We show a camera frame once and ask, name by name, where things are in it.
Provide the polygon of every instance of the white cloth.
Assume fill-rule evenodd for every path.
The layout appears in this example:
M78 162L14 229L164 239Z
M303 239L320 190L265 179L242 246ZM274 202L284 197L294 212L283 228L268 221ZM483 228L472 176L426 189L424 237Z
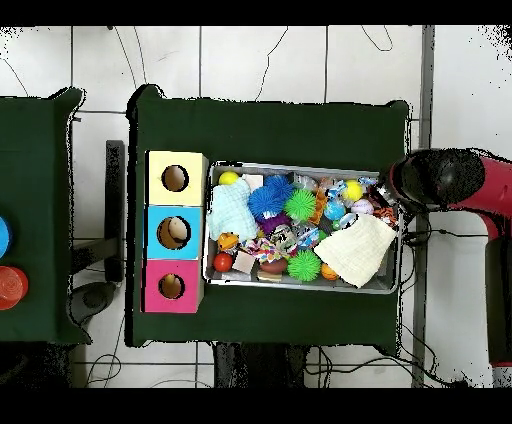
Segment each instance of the white cloth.
M379 270L396 234L379 218L358 214L352 226L335 231L314 250L347 283L361 288Z

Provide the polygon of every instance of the box with round hole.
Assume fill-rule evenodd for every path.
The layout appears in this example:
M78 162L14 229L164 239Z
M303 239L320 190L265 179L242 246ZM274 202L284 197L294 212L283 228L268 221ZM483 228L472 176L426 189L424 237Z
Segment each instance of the box with round hole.
M201 153L147 151L150 205L202 206L208 160Z
M199 259L203 231L200 207L148 207L148 259Z
M150 259L143 270L142 312L193 314L203 298L201 261Z

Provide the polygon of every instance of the towel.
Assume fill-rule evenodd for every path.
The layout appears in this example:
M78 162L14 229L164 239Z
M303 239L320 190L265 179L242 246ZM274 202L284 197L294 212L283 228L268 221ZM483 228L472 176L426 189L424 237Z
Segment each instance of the towel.
M247 207L250 194L249 184L242 178L213 188L211 211L206 215L212 240L222 233L237 234L240 242L256 238L258 224Z
M343 280L361 288L379 270L396 234L379 218L358 214L352 226L335 231L314 251Z

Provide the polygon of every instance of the light blue cloth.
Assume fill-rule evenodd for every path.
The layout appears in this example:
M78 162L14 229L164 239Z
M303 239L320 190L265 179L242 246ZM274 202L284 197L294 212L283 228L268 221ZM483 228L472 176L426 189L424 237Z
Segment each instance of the light blue cloth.
M258 224L247 206L250 194L249 184L242 178L213 188L211 211L206 216L212 240L222 233L237 234L240 242L256 238Z

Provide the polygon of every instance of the dark green table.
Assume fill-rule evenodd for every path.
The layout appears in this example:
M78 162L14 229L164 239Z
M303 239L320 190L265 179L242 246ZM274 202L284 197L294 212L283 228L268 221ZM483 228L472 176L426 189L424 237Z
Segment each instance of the dark green table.
M144 151L201 152L210 162L379 171L404 155L407 104L168 100L160 93L154 85L142 86L127 111L127 342L363 344L395 354L397 292L365 295L206 285L194 315L141 313Z
M0 215L14 234L0 265L22 269L29 280L25 298L0 311L0 341L88 341L66 313L68 120L81 100L74 88L48 99L0 98Z

